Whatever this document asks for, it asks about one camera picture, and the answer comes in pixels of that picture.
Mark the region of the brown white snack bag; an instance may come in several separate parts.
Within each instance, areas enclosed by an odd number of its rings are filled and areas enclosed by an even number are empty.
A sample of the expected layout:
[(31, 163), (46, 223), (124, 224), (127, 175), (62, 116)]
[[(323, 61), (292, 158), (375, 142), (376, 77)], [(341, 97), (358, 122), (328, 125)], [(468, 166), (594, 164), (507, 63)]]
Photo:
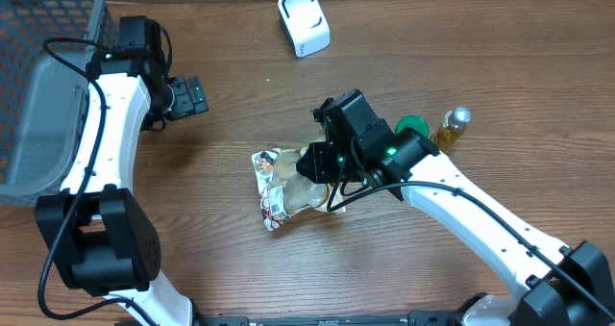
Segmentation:
[(297, 171), (296, 163), (307, 150), (273, 148), (251, 156), (259, 208), (269, 232), (280, 229), (301, 211), (315, 209), (325, 213), (330, 200), (333, 205), (342, 201), (339, 190), (332, 192), (334, 183), (315, 184)]

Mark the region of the green lid seasoning jar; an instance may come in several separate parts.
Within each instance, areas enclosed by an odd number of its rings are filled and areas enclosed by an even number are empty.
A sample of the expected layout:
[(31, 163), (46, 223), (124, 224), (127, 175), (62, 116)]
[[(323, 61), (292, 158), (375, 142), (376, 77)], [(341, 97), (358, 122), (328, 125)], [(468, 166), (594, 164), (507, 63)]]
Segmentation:
[(395, 127), (395, 133), (399, 134), (405, 128), (411, 128), (422, 136), (427, 137), (430, 134), (430, 127), (428, 122), (419, 115), (407, 115), (402, 117)]

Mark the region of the yellow dish soap bottle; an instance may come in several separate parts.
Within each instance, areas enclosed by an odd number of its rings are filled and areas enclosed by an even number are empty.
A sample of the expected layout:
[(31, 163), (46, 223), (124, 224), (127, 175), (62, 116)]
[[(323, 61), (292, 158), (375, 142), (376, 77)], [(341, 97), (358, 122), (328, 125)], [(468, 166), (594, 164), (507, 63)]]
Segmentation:
[(430, 140), (442, 153), (448, 154), (455, 142), (467, 129), (471, 119), (471, 111), (466, 107), (456, 107), (449, 110), (442, 123), (430, 135)]

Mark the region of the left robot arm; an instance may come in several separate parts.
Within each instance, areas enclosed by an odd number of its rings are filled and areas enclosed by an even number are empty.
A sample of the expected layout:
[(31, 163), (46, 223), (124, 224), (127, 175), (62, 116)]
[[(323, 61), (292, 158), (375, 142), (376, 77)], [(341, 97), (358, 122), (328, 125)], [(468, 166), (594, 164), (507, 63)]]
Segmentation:
[(85, 126), (74, 162), (58, 193), (38, 198), (37, 226), (49, 249), (37, 302), (56, 320), (117, 304), (137, 325), (203, 325), (196, 303), (161, 270), (155, 226), (133, 195), (141, 132), (205, 113), (196, 77), (172, 77), (172, 44), (159, 23), (143, 15), (119, 22), (118, 41), (91, 41), (85, 68)]

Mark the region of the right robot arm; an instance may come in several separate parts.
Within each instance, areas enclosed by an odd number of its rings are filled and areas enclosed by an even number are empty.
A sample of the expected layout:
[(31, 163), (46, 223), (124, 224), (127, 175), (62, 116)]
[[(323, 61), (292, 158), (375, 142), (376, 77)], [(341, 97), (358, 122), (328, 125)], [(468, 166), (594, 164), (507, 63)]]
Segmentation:
[(611, 325), (614, 284), (606, 255), (589, 241), (572, 248), (509, 211), (466, 178), (435, 143), (411, 127), (393, 132), (362, 92), (328, 98), (312, 112), (325, 133), (298, 161), (316, 184), (364, 181), (327, 209), (380, 191), (426, 213), (475, 252), (509, 294), (479, 293), (449, 325)]

